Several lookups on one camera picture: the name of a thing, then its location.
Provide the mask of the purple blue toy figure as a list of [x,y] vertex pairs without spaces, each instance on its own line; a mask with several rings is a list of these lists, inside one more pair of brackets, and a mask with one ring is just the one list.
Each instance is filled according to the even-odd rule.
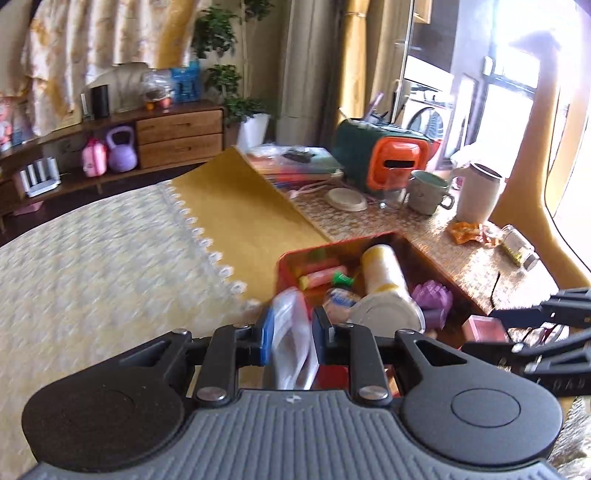
[[453,306],[453,294],[447,287],[429,280],[415,287],[412,298],[423,312],[427,330],[441,330],[445,327]]

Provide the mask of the white yellow cylinder can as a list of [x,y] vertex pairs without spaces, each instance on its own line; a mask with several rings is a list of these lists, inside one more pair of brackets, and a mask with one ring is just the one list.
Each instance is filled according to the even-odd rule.
[[348,322],[368,327],[375,336],[393,337],[401,329],[424,332],[425,318],[412,299],[398,257],[378,244],[362,255],[366,295],[349,312]]

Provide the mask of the green chess pawn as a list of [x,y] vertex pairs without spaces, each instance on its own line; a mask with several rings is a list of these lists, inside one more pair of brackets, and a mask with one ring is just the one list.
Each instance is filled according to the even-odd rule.
[[332,275],[332,286],[339,288],[352,288],[354,285],[355,279],[349,277],[349,275],[346,275],[341,271],[337,271],[334,275]]

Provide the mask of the red metal tin box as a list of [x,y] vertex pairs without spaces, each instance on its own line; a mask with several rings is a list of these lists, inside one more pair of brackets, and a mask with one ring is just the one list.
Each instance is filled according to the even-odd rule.
[[485,311],[435,260],[390,231],[287,252],[276,264],[276,292],[294,287],[308,310],[332,323],[357,323],[376,336],[408,328],[459,326]]

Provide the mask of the quilted yellow tablecloth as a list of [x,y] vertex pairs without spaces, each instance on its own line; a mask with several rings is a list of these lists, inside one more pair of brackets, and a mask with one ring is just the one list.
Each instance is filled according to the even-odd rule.
[[158,335],[197,337],[259,301],[170,182],[83,206],[1,250],[1,475],[34,462],[21,429],[40,388]]

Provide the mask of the small glass jar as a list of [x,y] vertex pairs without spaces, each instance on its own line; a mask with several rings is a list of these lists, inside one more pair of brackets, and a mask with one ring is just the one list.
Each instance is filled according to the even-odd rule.
[[501,232],[501,247],[505,253],[522,270],[531,271],[540,260],[534,246],[513,225],[505,225]]

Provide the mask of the white round lid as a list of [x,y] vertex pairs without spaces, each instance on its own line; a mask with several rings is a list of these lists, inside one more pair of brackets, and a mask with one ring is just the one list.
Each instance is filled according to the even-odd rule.
[[325,201],[335,209],[345,212],[362,212],[368,207],[365,196],[348,188],[332,188],[325,193]]

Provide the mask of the orange snack wrapper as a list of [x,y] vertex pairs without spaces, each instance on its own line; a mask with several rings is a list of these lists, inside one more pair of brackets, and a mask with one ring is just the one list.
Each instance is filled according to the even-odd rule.
[[493,223],[469,223],[458,221],[449,225],[448,232],[458,245],[477,242],[494,248],[502,241],[502,231]]

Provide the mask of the clear drinking glass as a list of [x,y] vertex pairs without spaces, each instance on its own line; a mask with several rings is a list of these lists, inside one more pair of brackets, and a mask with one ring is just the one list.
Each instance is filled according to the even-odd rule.
[[411,168],[388,168],[379,202],[381,209],[399,207],[404,199]]

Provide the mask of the pale green mug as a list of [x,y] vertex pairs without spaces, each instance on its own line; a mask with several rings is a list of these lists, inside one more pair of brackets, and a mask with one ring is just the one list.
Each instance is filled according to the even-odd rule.
[[450,183],[424,170],[411,173],[406,196],[408,206],[426,216],[434,215],[439,207],[452,210],[455,206],[455,197],[450,194]]

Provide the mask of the stack of books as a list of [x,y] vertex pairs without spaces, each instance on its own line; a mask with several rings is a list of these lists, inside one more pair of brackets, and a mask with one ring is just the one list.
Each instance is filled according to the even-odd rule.
[[322,147],[263,144],[245,153],[253,169],[276,185],[307,184],[344,176],[342,165]]

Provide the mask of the white pitcher jug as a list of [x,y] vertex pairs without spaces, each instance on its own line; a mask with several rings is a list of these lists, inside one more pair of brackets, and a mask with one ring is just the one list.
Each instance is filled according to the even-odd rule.
[[450,178],[463,179],[457,203],[457,220],[475,224],[485,223],[504,190],[505,178],[490,167],[475,162],[454,169]]

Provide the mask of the purple kettlebell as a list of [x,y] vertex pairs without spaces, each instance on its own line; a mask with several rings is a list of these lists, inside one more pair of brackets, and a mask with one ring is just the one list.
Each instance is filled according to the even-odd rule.
[[[116,143],[114,136],[126,134],[126,143]],[[122,125],[111,129],[105,137],[109,148],[108,167],[115,173],[126,173],[137,166],[137,155],[134,150],[134,130],[130,126]]]

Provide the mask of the wooden tv cabinet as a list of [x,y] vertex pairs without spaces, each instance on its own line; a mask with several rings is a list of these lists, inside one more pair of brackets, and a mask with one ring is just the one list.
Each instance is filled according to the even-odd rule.
[[224,146],[224,108],[209,101],[84,121],[1,154],[1,215],[157,171],[200,164]]

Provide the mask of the pink toy suitcase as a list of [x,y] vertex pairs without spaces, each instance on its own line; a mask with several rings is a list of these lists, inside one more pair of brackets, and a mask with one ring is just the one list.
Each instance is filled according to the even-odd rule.
[[82,150],[82,169],[89,178],[102,176],[107,170],[106,146],[96,138],[89,138]]

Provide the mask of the white wifi router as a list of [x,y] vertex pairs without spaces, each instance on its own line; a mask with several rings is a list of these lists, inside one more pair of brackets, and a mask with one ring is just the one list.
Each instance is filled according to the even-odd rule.
[[60,184],[60,172],[54,157],[44,157],[19,172],[25,195],[34,198],[55,190]]

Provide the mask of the blue box on cabinet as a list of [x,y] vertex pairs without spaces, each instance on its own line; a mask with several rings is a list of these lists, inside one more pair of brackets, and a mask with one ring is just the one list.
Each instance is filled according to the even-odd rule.
[[200,68],[197,60],[192,60],[187,67],[171,68],[170,76],[176,103],[197,102],[200,99]]

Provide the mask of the plastic bag with fruit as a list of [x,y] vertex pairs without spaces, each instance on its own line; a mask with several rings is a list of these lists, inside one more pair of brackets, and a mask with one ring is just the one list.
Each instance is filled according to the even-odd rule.
[[142,73],[140,94],[148,111],[167,110],[173,101],[174,85],[168,70],[147,70]]

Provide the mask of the black cylinder speaker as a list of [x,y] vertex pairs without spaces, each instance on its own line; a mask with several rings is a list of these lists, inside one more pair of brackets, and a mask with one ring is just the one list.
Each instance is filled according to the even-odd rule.
[[109,91],[107,85],[98,85],[90,89],[91,110],[94,119],[110,116]]

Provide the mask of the green potted plant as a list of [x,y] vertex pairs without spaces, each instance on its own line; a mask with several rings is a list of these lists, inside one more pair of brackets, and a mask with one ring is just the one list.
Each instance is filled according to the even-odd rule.
[[235,147],[243,153],[264,143],[270,123],[263,100],[252,95],[246,24],[263,21],[273,7],[270,1],[240,1],[233,11],[211,4],[193,27],[191,47],[197,58],[216,58],[205,70],[204,90],[214,93],[224,107],[225,125],[235,127]]

